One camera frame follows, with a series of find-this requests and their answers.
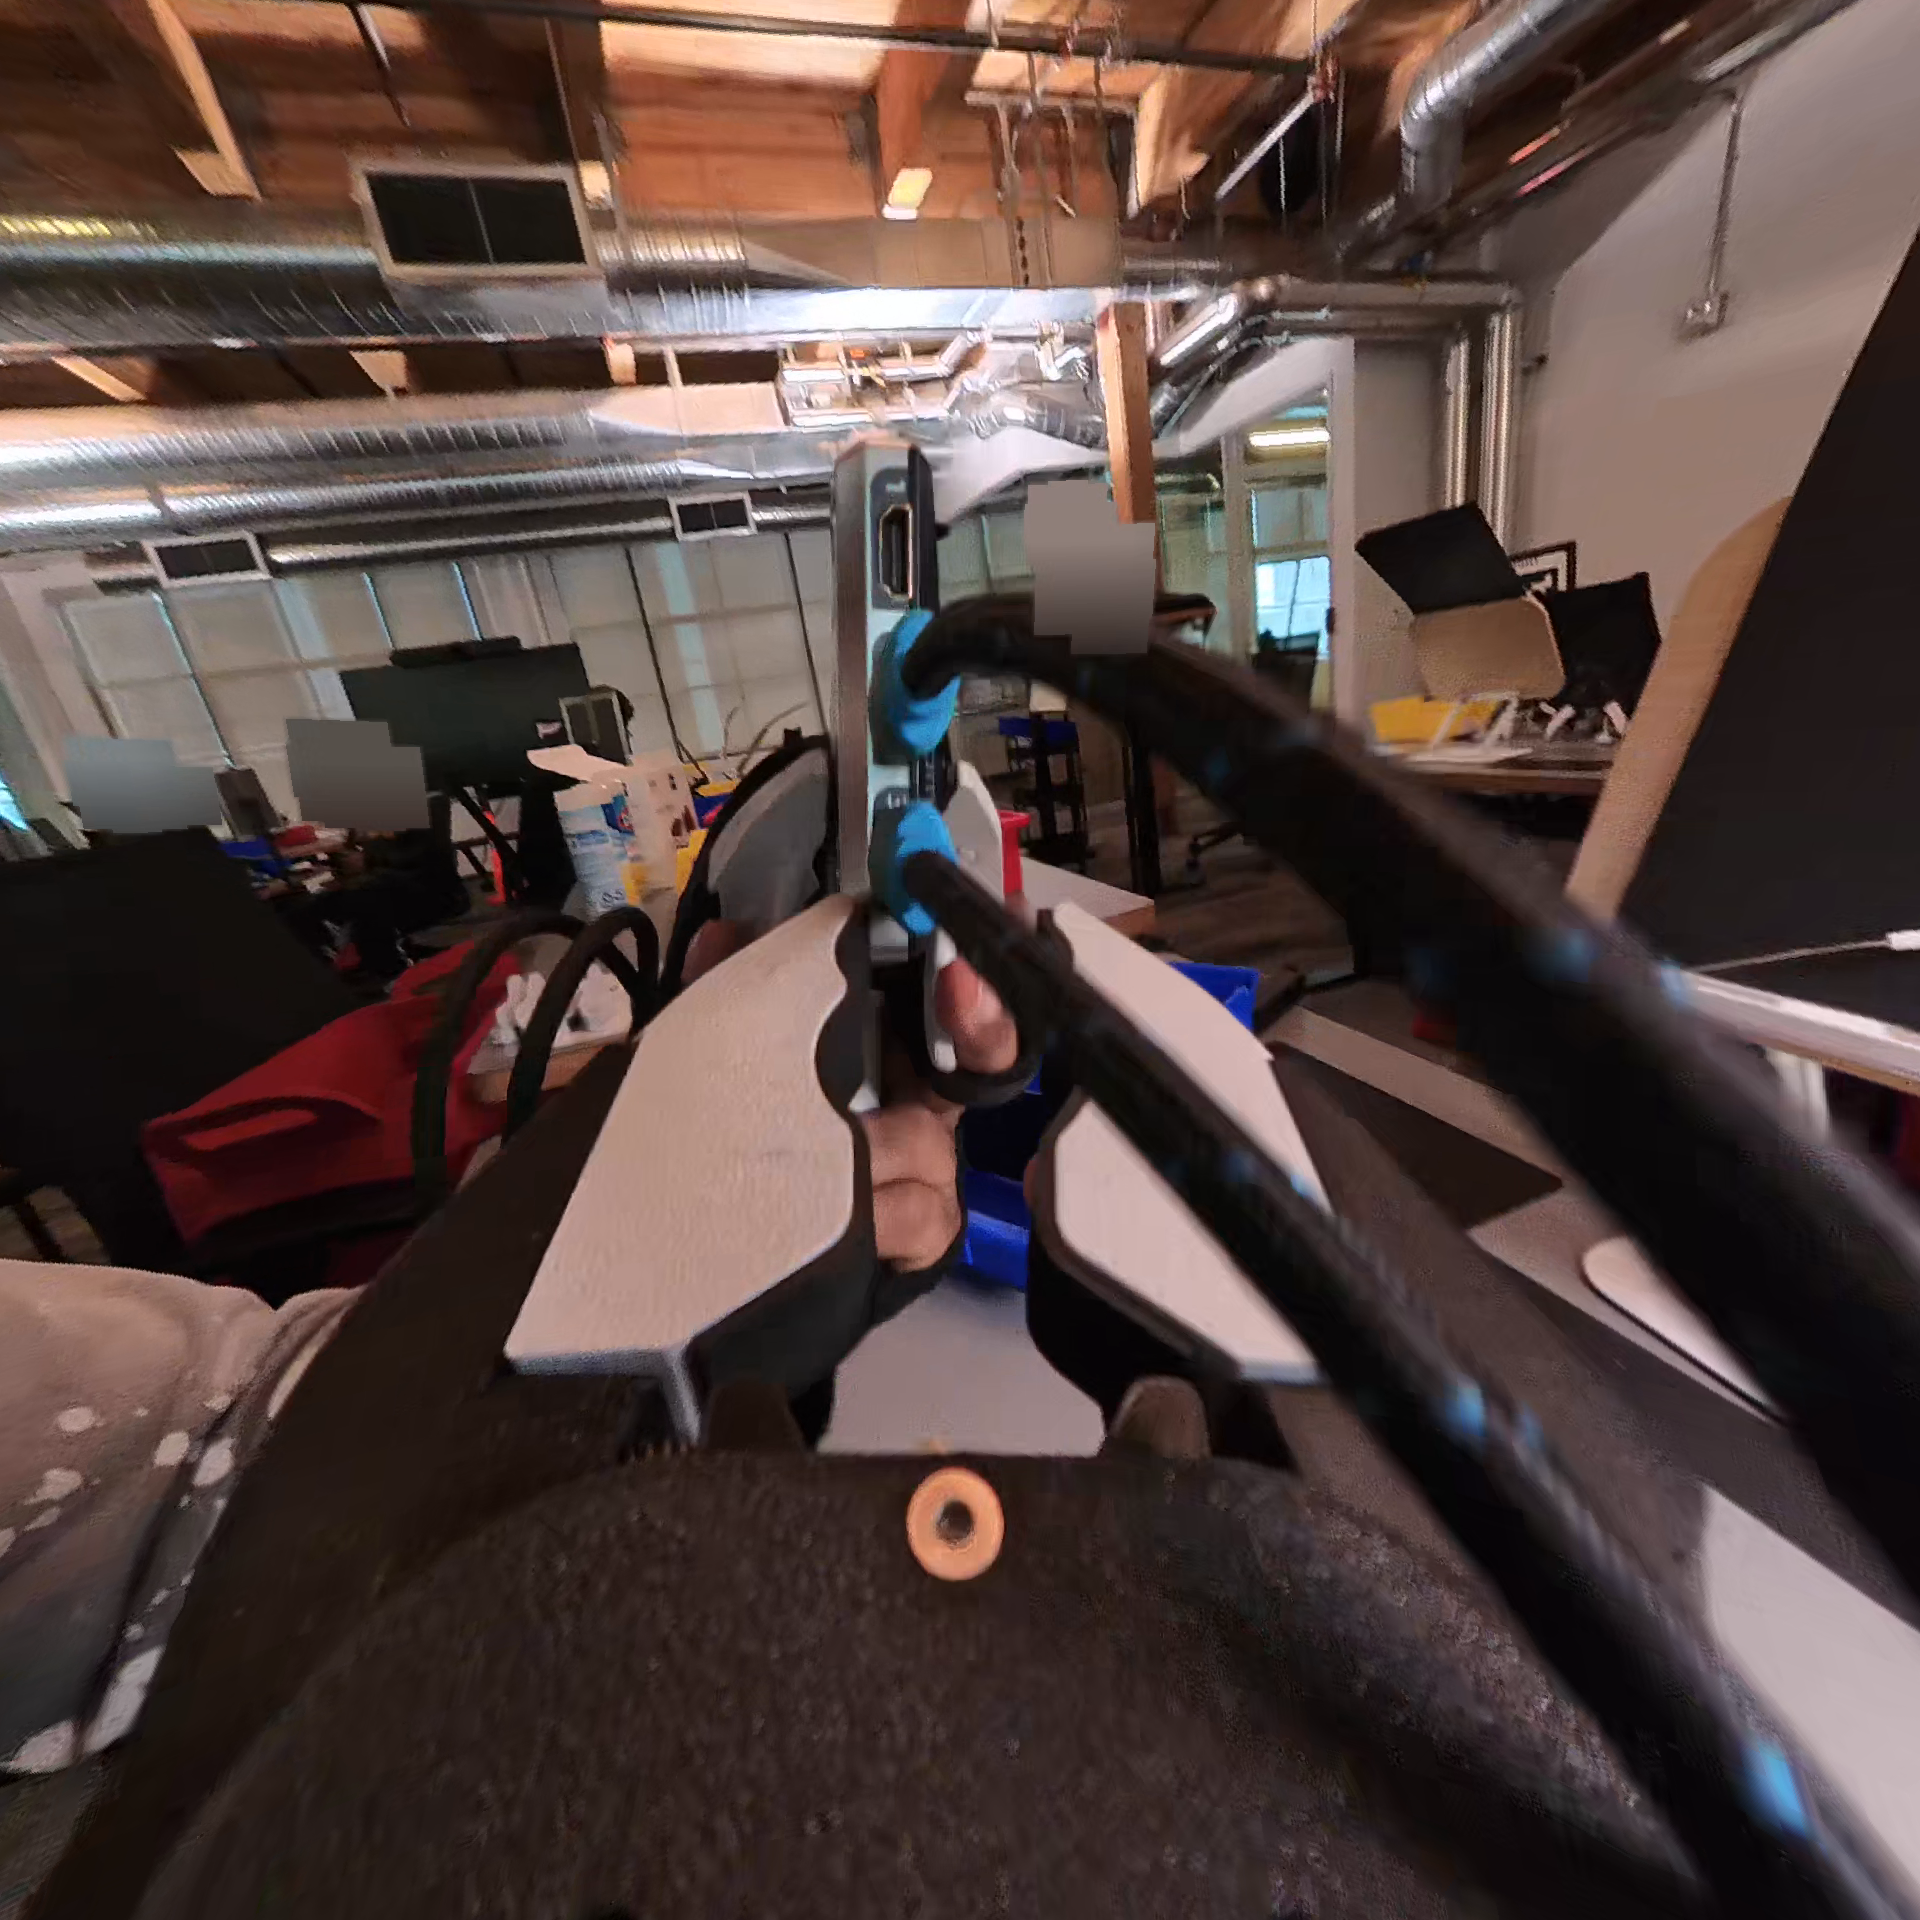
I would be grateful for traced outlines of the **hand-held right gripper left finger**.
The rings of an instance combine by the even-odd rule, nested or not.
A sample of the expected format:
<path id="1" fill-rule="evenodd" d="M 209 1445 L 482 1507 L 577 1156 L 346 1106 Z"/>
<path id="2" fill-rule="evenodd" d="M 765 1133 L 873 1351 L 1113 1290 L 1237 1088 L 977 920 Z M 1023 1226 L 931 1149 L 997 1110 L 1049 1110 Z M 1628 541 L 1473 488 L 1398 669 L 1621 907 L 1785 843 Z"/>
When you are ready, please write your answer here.
<path id="1" fill-rule="evenodd" d="M 629 1376 L 695 1439 L 726 1380 L 801 1396 L 877 1293 L 869 942 L 819 900 L 644 1028 L 505 1339 L 520 1376 Z"/>

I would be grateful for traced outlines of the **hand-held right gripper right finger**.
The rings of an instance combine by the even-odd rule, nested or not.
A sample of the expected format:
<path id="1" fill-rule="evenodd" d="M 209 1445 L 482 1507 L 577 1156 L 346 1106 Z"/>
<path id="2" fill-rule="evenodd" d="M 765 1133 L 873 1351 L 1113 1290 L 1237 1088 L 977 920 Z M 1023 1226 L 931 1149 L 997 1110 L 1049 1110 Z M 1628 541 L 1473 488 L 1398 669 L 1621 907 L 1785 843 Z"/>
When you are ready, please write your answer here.
<path id="1" fill-rule="evenodd" d="M 1281 1091 L 1274 1057 L 1245 1019 L 1077 904 L 1051 927 L 1080 981 L 1133 1019 L 1287 1173 L 1322 1211 L 1328 1194 Z M 1042 1149 L 1041 1245 L 1124 1321 L 1179 1357 L 1255 1385 L 1317 1385 L 1308 1346 L 1188 1211 L 1146 1154 L 1131 1145 L 1081 1088 L 1073 1091 Z"/>

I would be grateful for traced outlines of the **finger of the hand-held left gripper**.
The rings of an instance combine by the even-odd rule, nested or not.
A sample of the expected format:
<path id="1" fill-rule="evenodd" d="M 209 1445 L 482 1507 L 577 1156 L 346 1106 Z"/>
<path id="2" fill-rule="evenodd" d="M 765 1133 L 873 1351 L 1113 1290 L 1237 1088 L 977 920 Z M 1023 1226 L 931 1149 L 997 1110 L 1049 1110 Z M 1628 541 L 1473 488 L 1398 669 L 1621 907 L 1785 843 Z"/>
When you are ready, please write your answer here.
<path id="1" fill-rule="evenodd" d="M 792 736 L 723 799 L 683 889 L 683 973 L 702 975 L 815 904 L 828 852 L 832 766 Z"/>
<path id="2" fill-rule="evenodd" d="M 974 763 L 952 763 L 952 789 L 944 803 L 944 825 L 955 862 L 995 900 L 1000 900 L 1000 830 L 997 800 Z"/>

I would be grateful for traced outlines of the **black multiport hub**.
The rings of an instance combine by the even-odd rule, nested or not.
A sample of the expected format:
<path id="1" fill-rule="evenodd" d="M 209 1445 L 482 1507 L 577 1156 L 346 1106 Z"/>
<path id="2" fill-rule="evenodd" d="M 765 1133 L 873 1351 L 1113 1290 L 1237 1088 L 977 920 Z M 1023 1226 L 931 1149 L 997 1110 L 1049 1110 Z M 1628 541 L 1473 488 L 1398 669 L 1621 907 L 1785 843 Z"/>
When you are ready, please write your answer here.
<path id="1" fill-rule="evenodd" d="M 834 459 L 831 476 L 832 669 L 828 856 L 834 889 L 869 896 L 873 813 L 907 803 L 945 803 L 948 753 L 910 761 L 873 761 L 869 669 L 892 628 L 938 597 L 931 477 L 917 450 L 891 433 L 863 433 Z"/>

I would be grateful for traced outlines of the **person's left forearm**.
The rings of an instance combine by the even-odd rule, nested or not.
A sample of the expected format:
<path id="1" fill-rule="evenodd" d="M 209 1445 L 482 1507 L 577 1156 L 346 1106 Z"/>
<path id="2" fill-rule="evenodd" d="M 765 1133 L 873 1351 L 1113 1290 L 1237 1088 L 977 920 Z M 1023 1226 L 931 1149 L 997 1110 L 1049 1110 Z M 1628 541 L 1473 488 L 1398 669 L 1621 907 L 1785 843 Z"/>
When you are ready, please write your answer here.
<path id="1" fill-rule="evenodd" d="M 232 1490 L 358 1290 L 2 1259 L 2 1775 L 121 1739 Z"/>

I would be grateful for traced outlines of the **person's left hand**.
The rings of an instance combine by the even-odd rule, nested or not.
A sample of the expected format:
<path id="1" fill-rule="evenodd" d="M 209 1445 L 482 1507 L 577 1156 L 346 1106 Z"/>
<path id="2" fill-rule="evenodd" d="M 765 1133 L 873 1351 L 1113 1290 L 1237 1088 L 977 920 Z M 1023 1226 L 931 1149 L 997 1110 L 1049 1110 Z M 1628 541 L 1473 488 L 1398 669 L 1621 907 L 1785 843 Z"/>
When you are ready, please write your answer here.
<path id="1" fill-rule="evenodd" d="M 871 1173 L 879 1261 L 908 1286 L 931 1283 L 962 1241 L 966 1208 L 958 1163 L 965 1107 L 930 1107 L 885 1088 L 880 1053 L 879 1102 L 863 1114 Z"/>

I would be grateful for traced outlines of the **black rack with blue bins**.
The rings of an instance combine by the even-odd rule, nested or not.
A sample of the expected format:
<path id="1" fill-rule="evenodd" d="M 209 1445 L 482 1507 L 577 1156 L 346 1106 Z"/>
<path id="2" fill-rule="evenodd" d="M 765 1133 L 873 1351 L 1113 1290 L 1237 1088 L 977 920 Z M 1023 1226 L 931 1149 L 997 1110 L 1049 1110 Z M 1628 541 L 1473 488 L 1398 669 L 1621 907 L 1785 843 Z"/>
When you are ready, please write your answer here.
<path id="1" fill-rule="evenodd" d="M 1026 816 L 1022 854 L 1086 874 L 1090 834 L 1077 725 L 1066 712 L 1003 712 L 997 736 L 1013 781 L 1008 807 Z"/>

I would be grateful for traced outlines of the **white wipes canister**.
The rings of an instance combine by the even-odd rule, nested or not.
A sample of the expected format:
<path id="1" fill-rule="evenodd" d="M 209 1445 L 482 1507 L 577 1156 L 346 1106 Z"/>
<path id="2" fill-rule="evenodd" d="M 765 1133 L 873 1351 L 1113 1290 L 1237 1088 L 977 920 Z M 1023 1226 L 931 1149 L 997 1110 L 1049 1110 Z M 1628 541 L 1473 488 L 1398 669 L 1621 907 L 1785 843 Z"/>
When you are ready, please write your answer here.
<path id="1" fill-rule="evenodd" d="M 575 781 L 554 795 L 554 807 L 575 873 L 579 919 L 594 920 L 628 907 L 625 874 L 637 837 L 625 781 Z"/>

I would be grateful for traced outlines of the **red bag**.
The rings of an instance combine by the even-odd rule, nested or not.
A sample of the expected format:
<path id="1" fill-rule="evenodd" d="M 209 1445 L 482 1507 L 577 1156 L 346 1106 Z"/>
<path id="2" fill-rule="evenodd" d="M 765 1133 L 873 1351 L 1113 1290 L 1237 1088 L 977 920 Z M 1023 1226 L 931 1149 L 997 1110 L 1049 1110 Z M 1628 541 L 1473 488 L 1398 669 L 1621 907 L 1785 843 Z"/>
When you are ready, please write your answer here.
<path id="1" fill-rule="evenodd" d="M 275 1261 L 312 1249 L 344 1259 L 393 1241 L 425 1204 L 417 1106 L 440 1121 L 453 1185 L 501 1130 L 473 1091 L 516 957 L 475 966 L 478 943 L 417 966 L 391 996 L 359 1005 L 142 1129 L 142 1156 L 186 1253 L 203 1269 Z"/>

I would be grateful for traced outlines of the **wooden pillar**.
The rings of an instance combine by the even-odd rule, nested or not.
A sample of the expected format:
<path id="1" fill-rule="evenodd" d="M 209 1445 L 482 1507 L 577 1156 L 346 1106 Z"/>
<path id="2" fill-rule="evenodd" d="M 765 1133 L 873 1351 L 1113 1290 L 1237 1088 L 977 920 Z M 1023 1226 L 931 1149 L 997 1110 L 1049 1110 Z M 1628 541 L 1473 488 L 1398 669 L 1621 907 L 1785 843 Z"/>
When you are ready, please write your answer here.
<path id="1" fill-rule="evenodd" d="M 1148 418 L 1146 307 L 1111 299 L 1095 319 L 1095 371 L 1104 459 L 1117 516 L 1158 528 L 1153 424 Z"/>

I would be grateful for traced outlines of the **beige panel with black flap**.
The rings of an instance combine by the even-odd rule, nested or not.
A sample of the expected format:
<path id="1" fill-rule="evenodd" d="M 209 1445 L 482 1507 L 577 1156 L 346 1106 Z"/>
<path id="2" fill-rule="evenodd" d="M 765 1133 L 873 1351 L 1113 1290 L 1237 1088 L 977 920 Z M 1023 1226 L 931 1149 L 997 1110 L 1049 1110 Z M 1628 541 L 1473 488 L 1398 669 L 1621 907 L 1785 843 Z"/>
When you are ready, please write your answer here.
<path id="1" fill-rule="evenodd" d="M 1411 663 L 1432 698 L 1540 702 L 1566 683 L 1546 603 L 1476 503 L 1364 532 L 1357 559 L 1407 609 Z"/>

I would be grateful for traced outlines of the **black office chair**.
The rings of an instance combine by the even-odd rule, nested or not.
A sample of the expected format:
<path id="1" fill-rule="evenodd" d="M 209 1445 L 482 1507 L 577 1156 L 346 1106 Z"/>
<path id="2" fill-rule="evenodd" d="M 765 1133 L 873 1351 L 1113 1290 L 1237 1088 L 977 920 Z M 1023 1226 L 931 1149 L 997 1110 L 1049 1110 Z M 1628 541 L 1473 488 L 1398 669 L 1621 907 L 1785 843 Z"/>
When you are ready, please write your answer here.
<path id="1" fill-rule="evenodd" d="M 112 1236 L 156 1207 L 148 1121 L 358 1005 L 207 828 L 5 862 L 5 1164 Z"/>

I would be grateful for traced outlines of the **ceiling air vent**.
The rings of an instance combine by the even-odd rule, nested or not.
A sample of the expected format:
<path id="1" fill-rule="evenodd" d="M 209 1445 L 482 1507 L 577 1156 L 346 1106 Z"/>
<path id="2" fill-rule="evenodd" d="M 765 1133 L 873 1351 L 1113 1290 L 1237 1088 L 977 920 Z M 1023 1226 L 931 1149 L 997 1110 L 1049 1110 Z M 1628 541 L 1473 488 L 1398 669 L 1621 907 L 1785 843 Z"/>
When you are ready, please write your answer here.
<path id="1" fill-rule="evenodd" d="M 571 166 L 358 156 L 348 170 L 372 254 L 390 281 L 603 279 Z"/>

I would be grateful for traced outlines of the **black board with wooden edge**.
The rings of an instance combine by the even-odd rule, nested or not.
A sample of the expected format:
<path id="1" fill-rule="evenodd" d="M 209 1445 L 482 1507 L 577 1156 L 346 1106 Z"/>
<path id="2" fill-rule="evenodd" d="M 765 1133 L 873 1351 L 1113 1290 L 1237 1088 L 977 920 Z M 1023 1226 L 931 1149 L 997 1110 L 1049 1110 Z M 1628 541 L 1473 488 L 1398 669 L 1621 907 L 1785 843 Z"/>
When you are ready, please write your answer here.
<path id="1" fill-rule="evenodd" d="M 1918 1016 L 1918 248 L 1785 503 L 1698 568 L 1568 900 L 1713 991 Z"/>

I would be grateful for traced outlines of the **silver air duct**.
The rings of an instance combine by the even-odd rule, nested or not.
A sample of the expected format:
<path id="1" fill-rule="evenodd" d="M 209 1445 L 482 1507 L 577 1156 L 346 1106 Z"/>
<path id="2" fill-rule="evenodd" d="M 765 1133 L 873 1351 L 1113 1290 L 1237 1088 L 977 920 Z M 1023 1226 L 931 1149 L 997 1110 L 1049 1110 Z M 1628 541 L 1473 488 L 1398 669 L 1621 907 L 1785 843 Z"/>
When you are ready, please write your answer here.
<path id="1" fill-rule="evenodd" d="M 602 371 L 632 349 L 672 371 L 653 388 L 552 371 L 508 391 L 7 405 L 5 553 L 788 484 L 879 424 L 935 448 L 1017 426 L 1098 450 L 1080 349 L 1120 301 L 1179 312 L 1146 356 L 1153 426 L 1278 339 L 1425 336 L 1518 308 L 1495 277 L 1295 274 L 1275 246 L 1126 243 L 1089 216 L 615 219 L 599 239 L 579 274 L 404 277 L 355 221 L 5 211 L 8 371 L 189 349 L 489 349 Z"/>

